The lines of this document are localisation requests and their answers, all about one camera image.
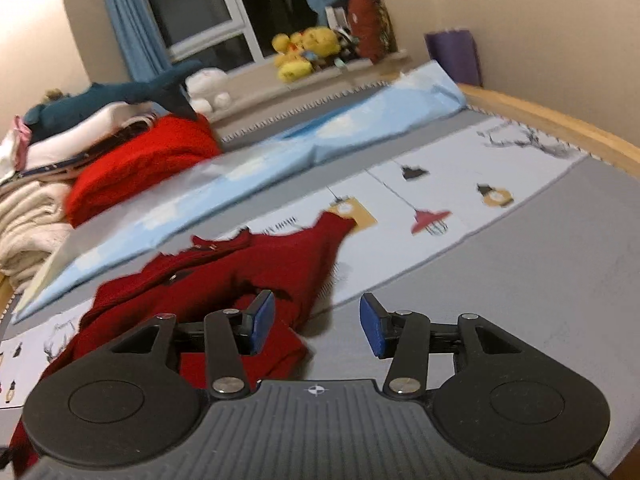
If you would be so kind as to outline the white plush toy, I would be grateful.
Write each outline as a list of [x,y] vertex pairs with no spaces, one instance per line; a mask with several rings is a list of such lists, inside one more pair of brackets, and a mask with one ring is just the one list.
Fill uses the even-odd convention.
[[219,68],[203,68],[186,78],[186,91],[193,109],[202,115],[226,110],[232,104],[229,76]]

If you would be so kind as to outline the purple bag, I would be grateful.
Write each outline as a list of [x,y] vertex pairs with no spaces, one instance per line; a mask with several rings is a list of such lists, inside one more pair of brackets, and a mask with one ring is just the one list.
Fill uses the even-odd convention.
[[483,85],[480,58],[475,39],[467,29],[429,32],[425,43],[430,58],[436,61],[457,84]]

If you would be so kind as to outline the cream fleece folded blanket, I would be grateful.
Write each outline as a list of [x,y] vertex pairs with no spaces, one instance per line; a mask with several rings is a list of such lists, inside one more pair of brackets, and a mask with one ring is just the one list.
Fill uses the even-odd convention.
[[24,292],[73,232],[64,209],[71,190],[65,181],[32,181],[2,197],[1,274],[14,292]]

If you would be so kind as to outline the light blue folded sheet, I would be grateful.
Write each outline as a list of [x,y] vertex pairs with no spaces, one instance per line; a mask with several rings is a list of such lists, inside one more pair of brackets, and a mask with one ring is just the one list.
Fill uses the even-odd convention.
[[23,292],[11,321],[23,321],[73,288],[273,183],[465,107],[460,88],[432,61],[369,99],[201,162],[75,230]]

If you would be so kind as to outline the left blue curtain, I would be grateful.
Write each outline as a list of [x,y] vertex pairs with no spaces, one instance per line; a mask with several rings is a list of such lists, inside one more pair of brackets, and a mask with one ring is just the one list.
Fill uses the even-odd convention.
[[168,70],[169,56],[148,0],[104,0],[120,52],[134,81]]

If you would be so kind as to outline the dark red knit sweater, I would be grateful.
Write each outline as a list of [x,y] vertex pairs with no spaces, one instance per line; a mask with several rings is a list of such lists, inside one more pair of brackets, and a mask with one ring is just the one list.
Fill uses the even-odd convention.
[[[14,471],[43,463],[67,479],[144,479],[210,463],[206,439],[222,437],[226,418],[247,422],[307,355],[299,330],[354,226],[327,211],[293,234],[196,238],[101,285],[25,403],[9,447]],[[262,352],[242,356],[250,394],[213,399],[204,318],[244,310],[262,290],[272,291],[276,315]]]

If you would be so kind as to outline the bright red folded blanket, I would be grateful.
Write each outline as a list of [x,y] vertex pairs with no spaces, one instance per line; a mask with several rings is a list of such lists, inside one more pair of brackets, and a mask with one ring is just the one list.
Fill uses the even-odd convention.
[[191,120],[166,115],[80,174],[66,198],[66,217],[77,228],[163,180],[221,154],[204,116]]

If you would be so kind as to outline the teal shark plush toy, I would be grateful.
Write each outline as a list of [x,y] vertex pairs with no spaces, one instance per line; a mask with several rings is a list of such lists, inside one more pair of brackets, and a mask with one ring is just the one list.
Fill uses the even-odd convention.
[[38,142],[76,127],[103,107],[114,103],[138,105],[155,103],[169,113],[182,118],[196,119],[196,113],[183,91],[186,80],[201,70],[198,61],[186,61],[149,81],[131,81],[124,84],[98,84],[77,96],[41,103],[22,117],[32,132],[32,142]]

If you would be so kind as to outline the white framed window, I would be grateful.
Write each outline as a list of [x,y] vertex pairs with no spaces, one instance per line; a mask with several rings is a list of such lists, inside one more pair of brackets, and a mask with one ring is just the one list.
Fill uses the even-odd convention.
[[277,34],[318,24],[307,0],[146,0],[171,62],[230,72],[276,55]]

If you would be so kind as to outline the dark red cushion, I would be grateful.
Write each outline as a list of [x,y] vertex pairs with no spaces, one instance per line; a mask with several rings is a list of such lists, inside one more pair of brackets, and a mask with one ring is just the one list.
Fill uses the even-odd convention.
[[382,0],[349,0],[347,21],[358,39],[358,53],[373,64],[397,51],[390,14]]

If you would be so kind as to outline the white folded bedding stack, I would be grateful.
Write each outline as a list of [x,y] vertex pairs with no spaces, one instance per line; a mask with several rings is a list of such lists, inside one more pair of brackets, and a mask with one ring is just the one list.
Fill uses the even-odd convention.
[[157,114],[149,103],[113,103],[70,130],[32,144],[21,169],[1,155],[1,195],[32,182],[72,180],[101,155],[149,130]]

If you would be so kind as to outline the yellow plush toy pile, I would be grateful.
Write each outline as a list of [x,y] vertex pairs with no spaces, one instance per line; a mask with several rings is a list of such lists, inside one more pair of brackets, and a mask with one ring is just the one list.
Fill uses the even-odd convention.
[[328,58],[336,58],[341,52],[337,34],[327,27],[311,27],[291,36],[277,34],[271,45],[277,52],[273,64],[284,84],[292,84],[321,70]]

